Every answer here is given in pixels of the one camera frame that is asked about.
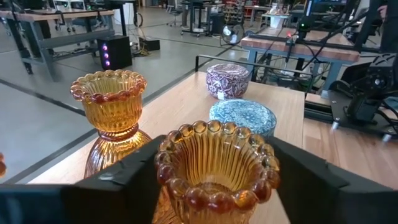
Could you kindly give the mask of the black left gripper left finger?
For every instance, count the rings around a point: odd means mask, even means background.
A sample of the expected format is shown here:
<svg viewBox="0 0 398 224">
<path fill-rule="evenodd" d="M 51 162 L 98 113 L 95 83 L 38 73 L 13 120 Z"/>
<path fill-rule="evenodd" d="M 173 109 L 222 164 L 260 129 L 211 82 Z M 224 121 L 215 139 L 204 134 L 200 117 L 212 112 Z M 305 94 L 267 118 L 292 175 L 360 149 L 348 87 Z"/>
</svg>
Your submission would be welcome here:
<svg viewBox="0 0 398 224">
<path fill-rule="evenodd" d="M 0 185 L 0 224 L 151 224 L 160 135 L 75 184 Z"/>
</svg>

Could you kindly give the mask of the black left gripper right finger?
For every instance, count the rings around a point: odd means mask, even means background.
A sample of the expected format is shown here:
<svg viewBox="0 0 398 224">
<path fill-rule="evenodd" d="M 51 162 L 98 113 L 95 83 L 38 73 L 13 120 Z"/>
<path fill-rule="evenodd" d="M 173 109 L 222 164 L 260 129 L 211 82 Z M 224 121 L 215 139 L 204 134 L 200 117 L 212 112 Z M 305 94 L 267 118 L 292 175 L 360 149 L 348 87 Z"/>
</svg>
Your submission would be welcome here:
<svg viewBox="0 0 398 224">
<path fill-rule="evenodd" d="M 291 224 L 398 224 L 398 190 L 335 166 L 275 137 L 277 189 Z"/>
</svg>

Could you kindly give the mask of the teal patterned candle tin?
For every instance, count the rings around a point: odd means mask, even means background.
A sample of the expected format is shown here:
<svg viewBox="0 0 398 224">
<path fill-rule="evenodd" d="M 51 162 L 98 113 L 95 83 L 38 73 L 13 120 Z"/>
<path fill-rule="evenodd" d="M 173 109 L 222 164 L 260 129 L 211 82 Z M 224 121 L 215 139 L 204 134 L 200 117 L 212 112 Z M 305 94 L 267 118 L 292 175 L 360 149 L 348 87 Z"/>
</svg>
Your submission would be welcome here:
<svg viewBox="0 0 398 224">
<path fill-rule="evenodd" d="M 244 99 L 216 102 L 210 108 L 209 119 L 223 123 L 234 122 L 261 136 L 273 136 L 277 125 L 277 118 L 269 108 L 258 102 Z"/>
</svg>

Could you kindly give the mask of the purple patterned candle tin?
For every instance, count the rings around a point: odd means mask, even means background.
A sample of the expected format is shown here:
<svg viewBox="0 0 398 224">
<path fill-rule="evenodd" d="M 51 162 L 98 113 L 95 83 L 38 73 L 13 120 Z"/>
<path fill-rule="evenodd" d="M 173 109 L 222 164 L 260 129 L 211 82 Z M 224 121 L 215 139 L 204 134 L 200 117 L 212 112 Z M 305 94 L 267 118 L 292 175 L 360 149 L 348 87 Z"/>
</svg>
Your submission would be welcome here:
<svg viewBox="0 0 398 224">
<path fill-rule="evenodd" d="M 218 100 L 241 98 L 249 85 L 251 74 L 241 65 L 220 63 L 206 70 L 206 88 Z"/>
</svg>

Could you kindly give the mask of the black computer tower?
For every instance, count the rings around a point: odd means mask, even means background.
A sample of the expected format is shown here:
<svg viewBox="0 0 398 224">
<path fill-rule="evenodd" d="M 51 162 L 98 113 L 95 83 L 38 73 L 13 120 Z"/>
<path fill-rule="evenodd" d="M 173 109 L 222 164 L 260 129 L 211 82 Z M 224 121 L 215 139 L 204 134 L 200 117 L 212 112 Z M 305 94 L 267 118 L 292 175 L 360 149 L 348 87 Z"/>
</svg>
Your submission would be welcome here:
<svg viewBox="0 0 398 224">
<path fill-rule="evenodd" d="M 97 39 L 101 66 L 104 70 L 118 70 L 132 65 L 129 37 L 114 35 Z"/>
</svg>

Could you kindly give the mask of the black box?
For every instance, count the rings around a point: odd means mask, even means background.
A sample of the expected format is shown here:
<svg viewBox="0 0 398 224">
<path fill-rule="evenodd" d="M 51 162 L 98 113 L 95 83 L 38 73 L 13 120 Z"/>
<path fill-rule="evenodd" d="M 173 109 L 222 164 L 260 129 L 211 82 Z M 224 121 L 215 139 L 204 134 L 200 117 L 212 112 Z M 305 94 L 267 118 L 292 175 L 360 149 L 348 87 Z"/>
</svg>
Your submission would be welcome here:
<svg viewBox="0 0 398 224">
<path fill-rule="evenodd" d="M 139 38 L 139 45 L 142 49 L 145 49 L 147 51 L 155 51 L 155 50 L 160 50 L 160 40 L 159 39 L 151 39 L 149 37 Z"/>
</svg>

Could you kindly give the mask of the grey workbench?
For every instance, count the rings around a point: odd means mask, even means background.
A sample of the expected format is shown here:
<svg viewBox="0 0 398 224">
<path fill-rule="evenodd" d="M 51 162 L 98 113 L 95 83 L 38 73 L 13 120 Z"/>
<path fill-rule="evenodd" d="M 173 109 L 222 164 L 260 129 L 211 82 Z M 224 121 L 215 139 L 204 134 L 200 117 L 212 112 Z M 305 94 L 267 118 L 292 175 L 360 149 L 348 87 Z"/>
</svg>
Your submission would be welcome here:
<svg viewBox="0 0 398 224">
<path fill-rule="evenodd" d="M 16 12 L 14 10 L 2 10 L 0 11 L 0 18 L 5 19 L 10 28 L 11 35 L 14 42 L 17 45 L 17 50 L 27 73 L 33 74 L 32 65 L 43 65 L 48 74 L 53 80 L 57 79 L 57 75 L 54 70 L 54 63 L 58 60 L 75 57 L 83 54 L 93 54 L 97 51 L 97 45 L 95 40 L 103 37 L 111 37 L 115 34 L 112 25 L 113 11 L 110 10 L 99 10 L 99 11 L 87 11 L 87 10 L 75 10 L 67 12 L 55 12 L 55 13 L 41 13 L 37 10 L 33 10 L 30 13 Z M 90 18 L 102 16 L 106 21 L 106 29 L 94 31 L 90 26 Z M 67 19 L 83 18 L 86 32 L 81 34 L 71 34 L 65 36 L 51 37 L 46 39 L 43 36 L 42 28 L 40 26 L 41 21 L 53 21 L 60 20 L 66 22 Z M 35 43 L 39 48 L 40 57 L 34 58 L 30 55 L 28 49 L 25 47 L 22 41 L 21 32 L 18 30 L 19 23 L 26 22 L 29 24 L 34 35 Z M 50 49 L 64 47 L 67 45 L 80 44 L 82 42 L 89 42 L 90 46 L 75 53 L 62 55 L 59 57 L 52 56 L 49 53 Z"/>
</svg>

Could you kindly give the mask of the office chair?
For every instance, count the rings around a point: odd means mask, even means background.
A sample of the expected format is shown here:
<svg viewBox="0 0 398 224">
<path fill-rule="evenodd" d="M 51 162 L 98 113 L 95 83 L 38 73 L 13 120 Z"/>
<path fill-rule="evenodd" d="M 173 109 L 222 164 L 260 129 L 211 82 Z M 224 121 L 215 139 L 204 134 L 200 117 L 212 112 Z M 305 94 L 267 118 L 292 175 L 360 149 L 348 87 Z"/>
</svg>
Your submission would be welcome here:
<svg viewBox="0 0 398 224">
<path fill-rule="evenodd" d="M 168 26 L 177 25 L 177 17 L 182 14 L 182 7 L 178 5 L 178 0 L 167 0 L 167 12 L 173 15 L 173 19 L 167 23 Z"/>
</svg>

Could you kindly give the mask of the black metal rig frame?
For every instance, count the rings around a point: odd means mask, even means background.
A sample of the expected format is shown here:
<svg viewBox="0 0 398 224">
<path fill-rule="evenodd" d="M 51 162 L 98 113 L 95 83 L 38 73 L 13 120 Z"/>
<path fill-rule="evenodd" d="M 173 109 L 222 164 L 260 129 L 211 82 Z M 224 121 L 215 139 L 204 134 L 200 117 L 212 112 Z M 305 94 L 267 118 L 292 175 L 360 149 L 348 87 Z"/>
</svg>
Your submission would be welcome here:
<svg viewBox="0 0 398 224">
<path fill-rule="evenodd" d="M 304 115 L 324 123 L 331 123 L 332 128 L 349 128 L 367 134 L 382 137 L 383 141 L 398 140 L 398 111 L 381 105 L 369 122 L 355 121 L 346 114 L 351 99 L 344 94 L 329 91 L 326 98 L 307 94 Z"/>
</svg>

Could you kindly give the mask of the wooden shelf with black frame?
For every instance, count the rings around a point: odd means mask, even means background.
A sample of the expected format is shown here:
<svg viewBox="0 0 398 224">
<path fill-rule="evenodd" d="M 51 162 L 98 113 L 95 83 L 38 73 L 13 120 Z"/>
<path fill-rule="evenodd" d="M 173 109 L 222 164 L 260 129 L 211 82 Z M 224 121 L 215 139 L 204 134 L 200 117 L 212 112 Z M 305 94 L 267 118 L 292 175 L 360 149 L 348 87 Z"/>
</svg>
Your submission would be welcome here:
<svg viewBox="0 0 398 224">
<path fill-rule="evenodd" d="M 277 117 L 275 137 L 302 147 L 305 94 L 279 86 L 251 82 L 244 96 L 268 107 Z M 183 124 L 209 119 L 216 103 L 206 89 L 205 73 L 195 72 L 165 93 L 146 104 L 139 127 L 155 138 L 178 129 Z M 89 142 L 64 160 L 32 180 L 34 184 L 72 184 L 83 178 L 85 164 L 93 143 Z M 276 193 L 258 205 L 250 224 L 289 224 L 289 219 Z"/>
</svg>

